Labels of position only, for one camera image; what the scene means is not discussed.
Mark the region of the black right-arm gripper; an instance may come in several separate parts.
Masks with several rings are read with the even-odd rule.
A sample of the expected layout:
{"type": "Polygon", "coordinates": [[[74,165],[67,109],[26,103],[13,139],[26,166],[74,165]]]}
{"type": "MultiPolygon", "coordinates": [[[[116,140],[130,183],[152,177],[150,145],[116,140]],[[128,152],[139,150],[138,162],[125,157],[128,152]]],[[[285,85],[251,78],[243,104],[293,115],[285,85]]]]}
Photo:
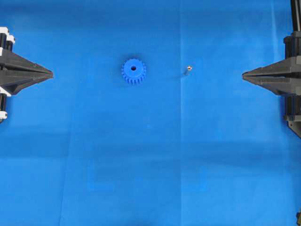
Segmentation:
{"type": "Polygon", "coordinates": [[[297,78],[267,77],[301,72],[301,32],[294,31],[284,38],[285,60],[243,73],[243,79],[263,87],[275,95],[285,97],[287,126],[301,137],[301,80],[297,78]]]}

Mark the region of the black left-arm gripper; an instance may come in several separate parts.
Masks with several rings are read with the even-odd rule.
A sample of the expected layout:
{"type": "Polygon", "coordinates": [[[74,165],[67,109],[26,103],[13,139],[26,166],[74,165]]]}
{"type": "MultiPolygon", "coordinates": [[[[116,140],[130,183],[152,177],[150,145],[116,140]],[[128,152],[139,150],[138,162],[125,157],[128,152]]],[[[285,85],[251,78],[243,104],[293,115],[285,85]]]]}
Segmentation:
{"type": "MultiPolygon", "coordinates": [[[[52,71],[33,63],[12,52],[15,38],[9,34],[7,27],[0,28],[0,65],[7,69],[16,69],[19,71],[38,72],[53,74],[52,71]]],[[[0,86],[0,122],[2,123],[7,118],[6,105],[7,97],[18,94],[21,90],[34,84],[52,79],[53,75],[45,75],[38,78],[30,78],[24,81],[13,82],[0,86]]]]}

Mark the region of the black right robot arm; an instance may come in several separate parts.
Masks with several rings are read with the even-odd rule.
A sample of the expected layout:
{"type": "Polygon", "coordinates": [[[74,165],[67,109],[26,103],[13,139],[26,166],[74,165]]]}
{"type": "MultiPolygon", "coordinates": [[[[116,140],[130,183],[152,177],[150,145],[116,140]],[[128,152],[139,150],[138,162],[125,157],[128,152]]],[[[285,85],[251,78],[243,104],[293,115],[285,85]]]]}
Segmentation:
{"type": "Polygon", "coordinates": [[[285,59],[242,74],[242,78],[285,100],[284,120],[301,136],[301,2],[292,0],[293,32],[284,38],[285,59]]]}

